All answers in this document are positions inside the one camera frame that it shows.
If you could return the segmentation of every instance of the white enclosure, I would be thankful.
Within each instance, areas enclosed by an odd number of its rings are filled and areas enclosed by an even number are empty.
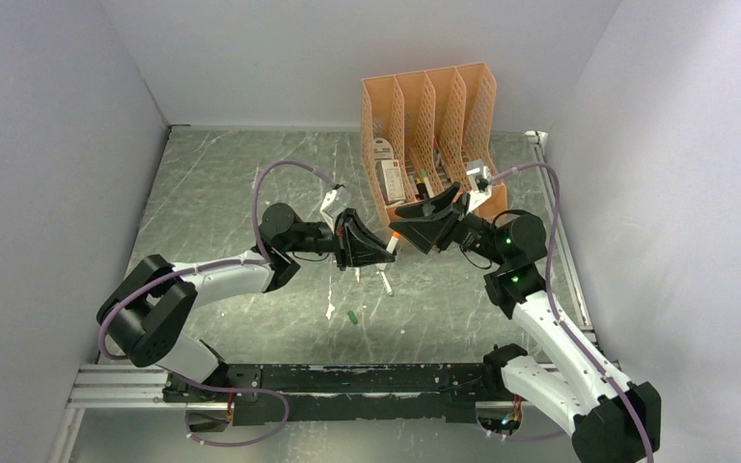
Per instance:
[[[655,460],[741,461],[741,0],[35,0],[0,2],[0,462],[49,454],[167,125],[354,130],[361,78],[473,62],[494,129],[549,132],[602,347],[663,397]]]
[[[102,0],[170,123],[356,127],[363,77],[487,62],[546,130],[618,0]]]

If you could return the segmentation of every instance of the gray marble surface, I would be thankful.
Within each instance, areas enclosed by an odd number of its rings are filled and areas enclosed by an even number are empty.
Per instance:
[[[252,183],[262,168],[281,158],[335,174],[353,193],[352,205],[366,225],[383,233],[358,143],[358,133],[176,130],[152,187],[130,267],[149,254],[192,262],[236,255],[253,246]],[[535,160],[523,135],[494,135],[490,150],[499,169]],[[540,173],[525,171],[509,177],[507,184],[509,206],[527,209],[549,226]],[[262,208],[281,201],[303,219],[318,220],[326,188],[310,174],[281,167],[264,185]],[[303,268],[281,290],[197,308],[186,330],[233,363],[479,362],[493,343],[510,342],[528,346],[546,361],[489,303],[484,271],[470,265],[457,248],[425,256],[412,246],[402,247],[388,271],[394,297],[370,269],[357,283],[352,271],[340,272],[330,262],[301,263]],[[567,313],[576,315],[577,298],[558,254],[554,263],[554,289]],[[330,319],[325,316],[329,301],[336,308]],[[359,317],[358,325],[348,320],[349,310]],[[526,412],[517,435],[557,430],[532,406]],[[208,438],[247,440],[273,425],[235,426]],[[442,420],[291,422],[269,441],[243,449],[198,446],[183,438],[182,426],[181,412],[89,410],[71,461],[577,461],[568,439],[503,442],[487,438],[474,425]]]
[[[533,161],[526,137],[494,135],[497,169]],[[170,137],[141,220],[130,260],[161,254],[193,262],[240,254],[255,243],[250,204],[257,174],[278,159],[318,167],[345,184],[352,206],[368,227],[385,235],[376,216],[360,161],[359,134],[352,132],[264,132],[176,129]],[[507,180],[508,202],[549,221],[538,170]],[[284,166],[271,172],[260,191],[268,204],[290,204],[303,220],[319,220],[327,186]],[[479,264],[486,261],[472,259]],[[387,274],[391,297],[374,269],[341,272],[330,260],[300,261],[302,269],[284,288],[245,294],[194,310],[187,332],[203,339],[232,363],[412,363],[477,362],[494,343],[517,342],[542,353],[490,304],[481,275],[454,245],[425,256],[413,246],[399,249]],[[539,269],[543,270],[543,261]],[[570,316],[576,298],[555,260],[553,286]],[[326,317],[329,305],[335,310]],[[347,312],[354,311],[353,325]]]

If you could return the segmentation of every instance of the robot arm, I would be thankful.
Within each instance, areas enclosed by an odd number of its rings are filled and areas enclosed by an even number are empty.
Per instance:
[[[570,436],[582,461],[632,462],[645,456],[641,436],[622,403],[625,399],[657,450],[661,404],[657,391],[649,383],[634,384],[580,330],[567,331],[574,323],[547,293],[535,268],[535,262],[547,255],[542,221],[529,212],[509,210],[506,213],[515,217],[497,227],[471,213],[488,196],[487,172],[482,166],[468,166],[468,178],[472,194],[464,193],[452,203],[459,190],[456,183],[434,199],[399,207],[396,214],[403,219],[390,227],[425,254],[456,243],[497,264],[497,270],[484,275],[490,301],[540,344],[563,376],[541,368],[524,349],[511,344],[484,357],[495,378],[491,386],[532,402]],[[625,397],[619,396],[613,380]]]
[[[320,209],[324,222],[303,222],[287,204],[266,209],[260,235],[268,261],[256,248],[236,257],[197,263],[169,262],[160,255],[144,258],[100,308],[97,322],[103,323],[134,291],[182,271],[183,276],[153,287],[118,312],[109,323],[108,335],[136,367],[157,364],[199,383],[225,384],[227,366],[219,355],[182,333],[193,309],[284,286],[300,268],[289,255],[293,252],[333,254],[341,270],[394,261],[356,210],[346,207],[348,199],[342,187],[329,192]]]

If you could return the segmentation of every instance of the white stick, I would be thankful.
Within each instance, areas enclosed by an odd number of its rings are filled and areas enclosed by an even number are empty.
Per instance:
[[[391,288],[391,282],[388,281],[388,277],[385,276],[385,272],[379,272],[379,275],[382,276],[382,283],[385,284],[385,290],[388,291],[388,295],[393,296],[394,290]]]
[[[394,235],[391,236],[391,240],[388,241],[388,247],[385,248],[385,251],[387,251],[390,254],[394,253],[394,250],[396,249],[396,245],[398,244],[398,237],[399,237],[398,233],[394,232]],[[384,272],[385,269],[388,268],[388,262],[378,263],[376,264],[376,268],[380,272]]]

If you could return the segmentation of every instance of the perforated plastic divider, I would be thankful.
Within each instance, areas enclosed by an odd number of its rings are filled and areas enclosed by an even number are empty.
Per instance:
[[[395,206],[387,206],[373,160],[373,139],[381,137],[391,143],[394,156],[399,161],[402,178],[404,168],[404,99],[394,76],[375,77],[362,81],[362,121],[360,143],[362,144],[362,166],[368,177],[373,203],[382,225],[387,227]],[[408,181],[404,182],[405,202],[413,203],[415,196]]]
[[[407,154],[407,174],[424,177],[434,194],[444,190],[433,161],[433,114],[436,92],[424,71],[398,74],[396,80],[404,96],[404,150]]]
[[[482,159],[490,171],[497,171],[490,157],[490,127],[496,105],[496,78],[484,63],[458,67],[467,88],[464,136],[461,151],[464,163]]]
[[[404,195],[405,203],[413,203],[416,201],[416,194],[413,188],[410,187],[410,181],[407,180],[407,170],[405,168],[405,154],[404,154],[404,96],[401,93],[401,87],[399,86],[396,78],[394,77],[394,107],[391,111],[391,130],[389,132],[391,138],[388,139],[391,142],[391,147],[394,149],[394,157],[399,161],[399,169],[401,170],[401,178],[404,183]]]
[[[467,175],[461,162],[461,133],[464,128],[464,102],[467,91],[464,80],[455,68],[429,70],[427,77],[436,89],[435,136],[442,151],[442,162],[450,181],[468,191]]]
[[[409,175],[421,169],[434,194],[453,181],[469,191],[467,162],[484,160],[498,172],[489,153],[495,108],[496,80],[484,63],[373,77],[362,81],[362,165],[382,225],[396,220],[397,205],[387,205],[376,178],[373,138],[387,139],[400,161],[406,204],[416,201]],[[444,166],[437,169],[433,140],[438,142]],[[507,207],[507,187],[493,186],[492,198],[477,209],[491,218]]]
[[[371,96],[365,85],[362,86],[362,122],[359,138],[362,145],[362,167],[365,168],[365,175],[368,176],[368,186],[373,195],[373,203],[376,205],[376,213],[387,227],[389,222],[385,222],[388,217],[385,213],[385,200],[382,198],[382,189],[376,180],[376,169],[373,165],[373,112]]]

